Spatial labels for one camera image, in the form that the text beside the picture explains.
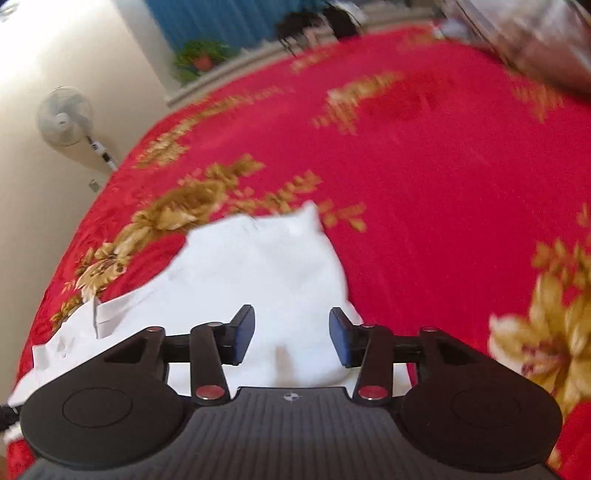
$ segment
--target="white towel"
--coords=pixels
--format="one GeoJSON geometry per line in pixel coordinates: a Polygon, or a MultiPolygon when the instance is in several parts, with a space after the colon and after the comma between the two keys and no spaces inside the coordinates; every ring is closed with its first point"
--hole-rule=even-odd
{"type": "MultiPolygon", "coordinates": [[[[343,268],[322,232],[316,206],[285,216],[236,215],[191,231],[171,264],[143,287],[80,307],[45,345],[33,350],[34,368],[9,398],[22,404],[35,390],[152,325],[168,335],[207,322],[228,322],[244,304],[256,328],[243,363],[224,365],[231,394],[241,386],[344,386],[352,393],[358,369],[341,366],[328,318],[348,301],[343,268]]],[[[405,365],[395,369],[395,394],[410,387],[405,365]]],[[[171,364],[168,384],[190,395],[188,364],[171,364]]]]}

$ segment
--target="green plant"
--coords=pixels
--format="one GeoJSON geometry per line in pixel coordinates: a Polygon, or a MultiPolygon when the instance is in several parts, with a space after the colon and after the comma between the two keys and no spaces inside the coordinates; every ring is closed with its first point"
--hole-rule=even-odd
{"type": "Polygon", "coordinates": [[[177,66],[173,70],[173,75],[181,83],[181,85],[186,85],[194,80],[197,80],[201,76],[201,72],[189,67],[177,66]]]}
{"type": "Polygon", "coordinates": [[[216,40],[191,40],[177,53],[175,63],[178,67],[192,67],[193,60],[204,55],[209,56],[214,64],[218,64],[232,57],[234,53],[229,46],[216,40]]]}

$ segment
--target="window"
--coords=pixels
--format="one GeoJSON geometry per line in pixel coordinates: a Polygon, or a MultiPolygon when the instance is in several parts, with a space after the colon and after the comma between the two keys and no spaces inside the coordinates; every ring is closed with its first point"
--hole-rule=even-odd
{"type": "Polygon", "coordinates": [[[18,7],[18,0],[0,0],[0,23],[5,22],[18,7]]]}

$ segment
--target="wall fan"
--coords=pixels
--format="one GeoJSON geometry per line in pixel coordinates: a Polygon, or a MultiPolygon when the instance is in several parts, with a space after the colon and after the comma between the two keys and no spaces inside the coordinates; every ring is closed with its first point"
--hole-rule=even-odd
{"type": "Polygon", "coordinates": [[[39,107],[37,126],[45,141],[56,147],[74,145],[85,138],[92,150],[112,170],[117,170],[117,163],[106,148],[93,140],[90,102],[75,88],[59,87],[53,90],[39,107]]]}

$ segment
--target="white cloth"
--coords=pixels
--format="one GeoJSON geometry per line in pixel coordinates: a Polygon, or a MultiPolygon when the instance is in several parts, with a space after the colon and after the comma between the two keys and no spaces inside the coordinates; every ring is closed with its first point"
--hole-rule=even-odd
{"type": "MultiPolygon", "coordinates": [[[[232,395],[238,387],[326,387],[352,392],[358,369],[341,366],[330,340],[329,311],[341,307],[356,324],[345,274],[322,232],[314,204],[285,216],[237,215],[195,229],[171,264],[143,287],[74,312],[45,345],[33,347],[34,368],[9,404],[152,325],[168,335],[195,325],[228,322],[244,304],[256,328],[243,363],[224,365],[232,395]]],[[[395,369],[395,394],[410,387],[405,365],[395,369]]],[[[171,364],[168,384],[190,395],[188,364],[171,364]]]]}
{"type": "Polygon", "coordinates": [[[442,8],[521,72],[591,94],[591,15],[577,1],[443,0],[442,8]]]}

